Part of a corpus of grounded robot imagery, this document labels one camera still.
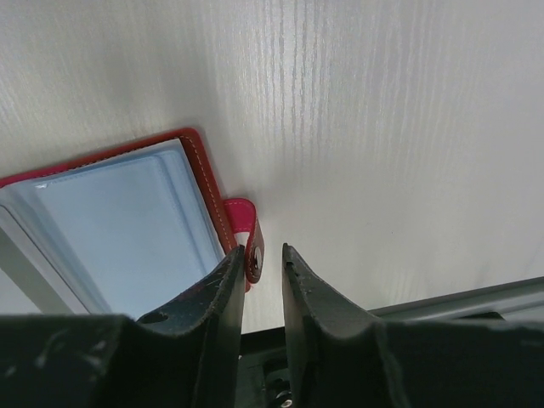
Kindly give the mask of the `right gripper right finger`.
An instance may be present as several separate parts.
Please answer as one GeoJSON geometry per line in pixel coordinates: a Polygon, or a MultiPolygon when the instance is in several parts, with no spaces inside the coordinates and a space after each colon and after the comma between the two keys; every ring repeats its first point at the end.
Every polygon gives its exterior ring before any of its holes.
{"type": "Polygon", "coordinates": [[[383,320],[282,249],[286,355],[297,407],[540,407],[543,326],[383,320]]]}

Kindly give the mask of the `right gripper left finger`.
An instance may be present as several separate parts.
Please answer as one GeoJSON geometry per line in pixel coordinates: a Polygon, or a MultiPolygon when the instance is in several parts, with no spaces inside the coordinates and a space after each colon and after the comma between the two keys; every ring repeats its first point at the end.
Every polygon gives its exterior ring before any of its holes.
{"type": "Polygon", "coordinates": [[[244,255],[230,251],[210,275],[138,320],[3,316],[2,406],[233,406],[244,255]]]}

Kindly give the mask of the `red leather card holder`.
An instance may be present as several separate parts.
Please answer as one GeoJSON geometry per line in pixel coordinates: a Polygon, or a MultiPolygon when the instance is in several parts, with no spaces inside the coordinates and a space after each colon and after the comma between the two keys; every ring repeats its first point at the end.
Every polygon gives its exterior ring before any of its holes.
{"type": "Polygon", "coordinates": [[[193,128],[121,144],[1,181],[1,310],[138,318],[244,246],[262,274],[254,204],[222,197],[193,128]]]}

